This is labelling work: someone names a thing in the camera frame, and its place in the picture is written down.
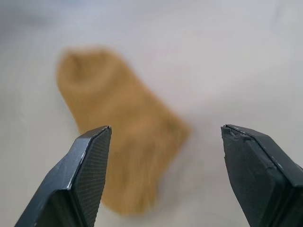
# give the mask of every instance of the table surface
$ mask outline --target table surface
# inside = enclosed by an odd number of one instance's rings
[[[0,220],[13,226],[77,127],[55,84],[66,48],[103,45],[193,127],[156,206],[95,226],[246,227],[220,126],[270,135],[303,166],[299,0],[4,0],[0,3]]]

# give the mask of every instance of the tan sock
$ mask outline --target tan sock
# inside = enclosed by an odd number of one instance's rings
[[[110,51],[66,53],[57,83],[80,133],[112,126],[103,203],[120,214],[145,211],[188,126]]]

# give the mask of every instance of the white surface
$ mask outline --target white surface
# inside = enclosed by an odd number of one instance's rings
[[[60,52],[102,44],[194,133],[151,212],[121,218],[101,206],[95,226],[248,226],[220,126],[269,134],[303,165],[302,9],[299,0],[2,0],[1,224],[15,224],[78,135],[54,80]]]

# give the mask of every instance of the fabric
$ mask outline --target fabric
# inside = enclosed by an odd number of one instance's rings
[[[102,202],[119,214],[147,210],[189,127],[110,51],[67,52],[57,83],[80,133],[112,127]]]

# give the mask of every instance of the textured gripper pad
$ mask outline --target textured gripper pad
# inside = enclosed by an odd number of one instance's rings
[[[286,179],[257,142],[222,129],[225,163],[232,189],[251,227],[271,227]]]
[[[93,227],[96,220],[105,184],[110,137],[110,129],[106,129],[92,140],[72,186],[86,227]]]

